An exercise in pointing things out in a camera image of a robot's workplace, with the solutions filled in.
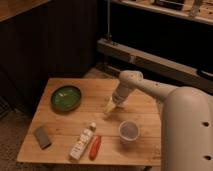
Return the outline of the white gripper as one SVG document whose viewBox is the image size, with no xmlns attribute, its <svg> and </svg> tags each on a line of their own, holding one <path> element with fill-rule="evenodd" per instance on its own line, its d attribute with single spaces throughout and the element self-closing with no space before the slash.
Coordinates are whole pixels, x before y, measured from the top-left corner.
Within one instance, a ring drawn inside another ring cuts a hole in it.
<svg viewBox="0 0 213 171">
<path fill-rule="evenodd" d="M 127 99 L 130 93 L 131 89 L 129 87 L 119 84 L 105 106 L 103 113 L 110 114 L 116 108 L 116 105 L 122 104 Z"/>
</svg>

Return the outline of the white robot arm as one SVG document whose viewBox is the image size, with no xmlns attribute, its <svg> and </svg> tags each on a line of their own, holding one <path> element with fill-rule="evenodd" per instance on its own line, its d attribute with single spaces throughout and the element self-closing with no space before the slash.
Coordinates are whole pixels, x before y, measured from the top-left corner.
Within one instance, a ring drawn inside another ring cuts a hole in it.
<svg viewBox="0 0 213 171">
<path fill-rule="evenodd" d="M 144 79 L 124 70 L 104 109 L 109 116 L 135 89 L 163 102 L 161 171 L 213 171 L 213 96 L 189 86 Z"/>
</svg>

